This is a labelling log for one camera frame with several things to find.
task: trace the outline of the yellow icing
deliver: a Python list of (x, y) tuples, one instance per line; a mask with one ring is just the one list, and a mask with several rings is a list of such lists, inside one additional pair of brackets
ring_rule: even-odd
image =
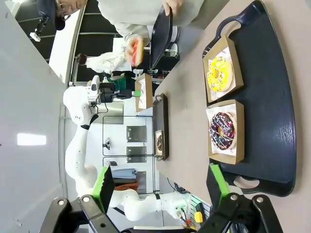
[(207, 82), (213, 91), (226, 91), (232, 82), (231, 65), (223, 57), (215, 57), (208, 67)]

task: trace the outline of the tray handle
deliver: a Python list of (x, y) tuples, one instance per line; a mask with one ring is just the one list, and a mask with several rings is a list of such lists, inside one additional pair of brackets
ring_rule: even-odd
[(252, 21), (254, 21), (258, 17), (258, 15), (260, 15), (264, 12), (265, 12), (265, 7), (264, 7), (262, 1), (255, 0), (248, 7), (246, 7), (241, 13), (239, 13), (238, 15), (230, 16), (230, 17), (226, 18), (225, 20), (223, 20), (219, 24), (219, 26), (216, 30), (215, 38), (205, 48), (205, 50), (203, 52), (203, 58), (206, 56), (208, 51), (210, 51), (210, 49), (216, 44), (216, 42), (220, 39), (221, 32), (222, 32), (223, 28), (225, 27), (225, 25), (227, 25), (230, 22), (237, 21), (241, 24), (241, 27), (243, 27), (243, 25), (247, 25), (247, 24), (251, 23)]

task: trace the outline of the person wearing cap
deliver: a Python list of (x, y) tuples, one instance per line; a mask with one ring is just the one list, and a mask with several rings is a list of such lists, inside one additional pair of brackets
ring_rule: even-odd
[[(174, 26), (190, 24), (198, 16), (204, 0), (98, 0), (98, 7), (107, 20), (116, 27), (128, 45), (126, 58), (132, 61), (133, 41), (137, 35), (148, 45), (147, 26), (153, 26), (161, 7), (166, 15), (173, 13)], [(87, 0), (38, 0), (40, 13), (49, 17), (57, 30), (65, 27), (65, 21), (86, 6)]]

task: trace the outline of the table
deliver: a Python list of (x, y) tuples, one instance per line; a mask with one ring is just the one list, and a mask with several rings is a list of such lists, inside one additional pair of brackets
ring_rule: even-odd
[[(157, 162), (160, 173), (211, 203), (206, 187), (207, 116), (202, 51), (222, 20), (240, 13), (251, 0), (231, 0), (213, 19), (195, 47), (156, 90), (169, 100), (170, 157)], [(311, 3), (309, 0), (264, 0), (285, 59), (296, 120), (297, 178), (292, 194), (268, 195), (285, 233), (311, 228)]]

